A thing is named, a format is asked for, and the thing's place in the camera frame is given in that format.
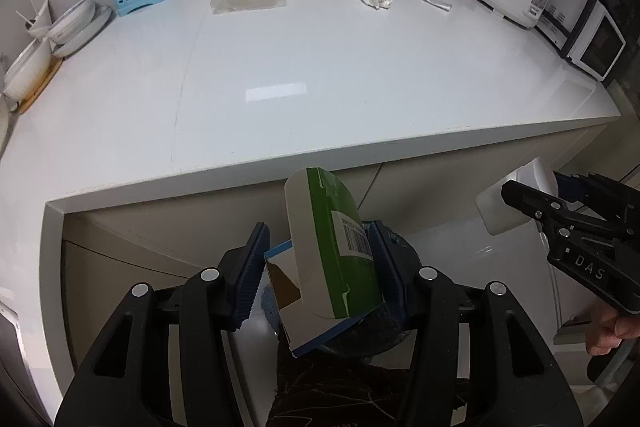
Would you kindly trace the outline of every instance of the chopsticks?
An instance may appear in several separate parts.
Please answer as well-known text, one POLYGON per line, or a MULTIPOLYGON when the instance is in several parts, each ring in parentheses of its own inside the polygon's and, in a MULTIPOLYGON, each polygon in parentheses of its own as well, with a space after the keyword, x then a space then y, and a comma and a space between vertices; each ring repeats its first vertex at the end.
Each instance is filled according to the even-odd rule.
POLYGON ((33 8, 33 11, 36 12, 36 17, 37 17, 38 9, 36 8, 36 5, 33 3, 33 0, 29 0, 29 3, 31 3, 31 7, 33 8))
POLYGON ((22 15, 20 12, 18 12, 18 10, 15 11, 22 19, 24 19, 25 22, 29 23, 29 26, 33 25, 33 23, 27 19, 27 17, 25 17, 24 15, 22 15))

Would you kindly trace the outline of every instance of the white countertop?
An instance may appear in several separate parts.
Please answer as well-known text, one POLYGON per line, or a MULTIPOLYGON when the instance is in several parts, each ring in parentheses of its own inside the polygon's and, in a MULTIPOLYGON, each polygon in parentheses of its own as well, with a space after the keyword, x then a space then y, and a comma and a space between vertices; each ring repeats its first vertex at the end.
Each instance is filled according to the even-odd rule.
POLYGON ((535 31, 473 0, 167 0, 67 60, 0 159, 0 300, 53 416, 72 377, 66 212, 546 134, 619 116, 535 31))

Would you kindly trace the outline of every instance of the human hand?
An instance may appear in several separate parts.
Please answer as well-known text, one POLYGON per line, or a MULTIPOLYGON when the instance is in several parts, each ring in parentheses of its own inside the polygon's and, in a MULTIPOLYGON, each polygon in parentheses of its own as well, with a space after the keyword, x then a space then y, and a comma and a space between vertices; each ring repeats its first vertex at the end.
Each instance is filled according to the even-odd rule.
POLYGON ((587 331, 587 353, 606 355, 625 339, 640 337, 640 316, 621 317, 607 303, 598 300, 591 309, 591 326, 587 331))

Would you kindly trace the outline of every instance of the screw head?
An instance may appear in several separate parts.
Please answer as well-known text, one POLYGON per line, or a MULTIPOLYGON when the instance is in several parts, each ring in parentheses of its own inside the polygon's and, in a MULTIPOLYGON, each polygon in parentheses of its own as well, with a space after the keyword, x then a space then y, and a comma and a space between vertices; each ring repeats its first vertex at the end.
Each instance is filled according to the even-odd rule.
POLYGON ((492 282, 489 285, 489 289, 491 290, 492 293, 495 293, 496 295, 504 295, 505 293, 507 293, 507 286, 505 286, 504 284, 502 284, 501 282, 492 282))
POLYGON ((207 281, 207 282, 214 281, 219 276, 220 276, 220 272, 215 268, 207 268, 206 270, 203 270, 200 274, 200 278, 203 281, 207 281))
POLYGON ((438 276, 438 271, 431 266, 423 266, 418 274, 425 280, 433 281, 438 276))
POLYGON ((149 286, 145 283, 141 282, 140 284, 136 284, 131 289, 131 294, 134 297, 142 297, 146 292, 149 291, 149 286))

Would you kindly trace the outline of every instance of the wooden tray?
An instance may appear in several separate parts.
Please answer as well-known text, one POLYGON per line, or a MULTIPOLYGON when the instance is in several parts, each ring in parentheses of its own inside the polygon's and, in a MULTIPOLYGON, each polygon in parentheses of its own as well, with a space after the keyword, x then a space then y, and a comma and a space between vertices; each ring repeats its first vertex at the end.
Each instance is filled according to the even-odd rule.
POLYGON ((51 65, 49 66, 49 71, 47 71, 47 73, 43 77, 38 88, 33 92, 33 94, 31 94, 30 96, 28 96, 27 98, 25 98, 20 102, 18 106, 18 114, 25 113, 25 111, 27 111, 27 109, 30 108, 31 105, 33 105, 33 102, 35 102, 38 99, 38 97, 40 96, 40 93, 44 91, 44 88, 49 85, 49 83, 51 82, 51 79, 55 76, 56 73, 58 73, 58 70, 62 65, 62 61, 63 61, 62 58, 54 58, 51 61, 51 65))

